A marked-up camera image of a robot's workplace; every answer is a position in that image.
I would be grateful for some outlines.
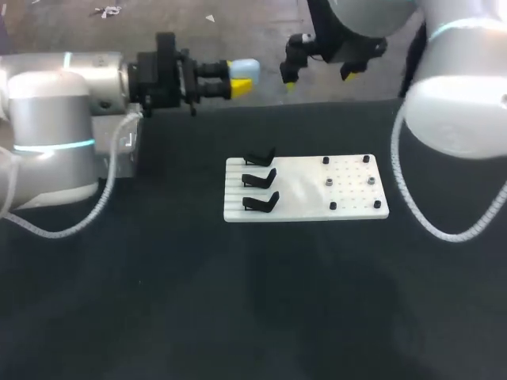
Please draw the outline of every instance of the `white fixture plate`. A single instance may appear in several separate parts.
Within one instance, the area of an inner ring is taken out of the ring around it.
[[[352,156],[276,157],[270,167],[245,165],[243,158],[229,158],[226,163],[223,217],[226,222],[309,222],[326,220],[385,219],[389,216],[386,196],[375,156],[363,162],[364,154]],[[243,174],[266,178],[276,168],[271,187],[244,187]],[[368,179],[375,178],[374,184]],[[332,186],[326,180],[333,180]],[[243,197],[268,201],[274,192],[280,200],[273,211],[246,211]],[[380,208],[374,208],[376,200]],[[331,202],[337,204],[330,209]]]

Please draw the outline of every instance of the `black metal part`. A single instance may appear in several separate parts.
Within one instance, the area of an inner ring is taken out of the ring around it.
[[[268,176],[266,178],[260,178],[256,176],[252,176],[251,174],[243,174],[241,177],[241,181],[244,186],[252,186],[254,188],[270,188],[271,184],[276,178],[276,169],[271,169]]]
[[[315,37],[303,34],[289,37],[285,47],[286,59],[280,64],[284,83],[297,82],[299,70],[308,66],[308,56],[320,55],[326,63],[366,64],[363,70],[356,71],[363,72],[370,59],[381,57],[387,50],[385,38],[361,36],[345,27],[335,16],[329,0],[307,2]]]
[[[224,60],[217,63],[203,63],[197,67],[196,72],[200,78],[229,79],[229,64]]]
[[[367,62],[383,55],[385,38],[370,38],[354,33],[334,14],[329,0],[307,0],[319,54],[327,63]]]
[[[299,69],[308,67],[308,57],[318,55],[318,44],[309,34],[293,34],[285,45],[285,61],[280,64],[280,74],[284,83],[294,83],[299,79]]]
[[[198,93],[201,97],[222,97],[223,99],[230,100],[232,97],[231,81],[227,80],[199,85]]]
[[[190,106],[195,116],[195,104],[200,103],[201,97],[231,99],[227,61],[198,65],[190,58],[189,50],[176,50],[174,33],[159,33],[156,40],[157,51],[140,52],[137,63],[128,65],[130,101],[140,103],[146,117],[151,116],[154,109],[180,107],[181,100]],[[200,84],[198,78],[222,81]]]
[[[256,154],[247,154],[243,159],[245,160],[245,165],[248,165],[248,163],[252,163],[257,166],[270,166],[273,162],[273,159],[276,155],[276,148],[272,148],[269,151],[269,154],[265,157],[257,156]]]
[[[340,69],[341,80],[346,80],[350,74],[364,73],[368,69],[368,62],[344,63]]]
[[[181,103],[176,37],[159,33],[156,39],[157,51],[139,53],[137,63],[128,67],[131,101],[141,104],[145,116],[152,109],[175,108]]]
[[[255,198],[245,197],[243,198],[243,206],[245,207],[246,211],[251,210],[269,213],[273,211],[273,208],[275,208],[279,199],[280,199],[279,192],[274,192],[273,195],[271,196],[271,199],[268,202],[263,202]]]

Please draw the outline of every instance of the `floor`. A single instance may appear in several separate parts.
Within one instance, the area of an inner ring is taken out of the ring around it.
[[[200,61],[255,58],[256,91],[228,105],[278,105],[395,97],[408,45],[421,23],[416,15],[389,39],[388,52],[367,73],[343,83],[338,65],[310,62],[290,93],[278,66],[297,32],[313,32],[305,0],[3,0],[5,23],[17,52],[121,51],[133,60],[154,49],[154,35],[174,31],[180,48]],[[118,16],[90,16],[96,7],[121,6]],[[213,15],[215,22],[206,19]],[[225,102],[213,103],[222,106]]]

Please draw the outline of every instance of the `hole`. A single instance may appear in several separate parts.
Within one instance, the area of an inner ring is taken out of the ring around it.
[[[102,109],[111,108],[111,103],[108,101],[101,101],[98,105],[100,105]]]

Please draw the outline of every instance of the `debris on floor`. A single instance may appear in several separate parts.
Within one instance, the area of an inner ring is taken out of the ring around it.
[[[90,14],[94,16],[102,13],[102,18],[116,16],[121,11],[121,6],[106,6],[105,8],[95,8],[95,12]]]

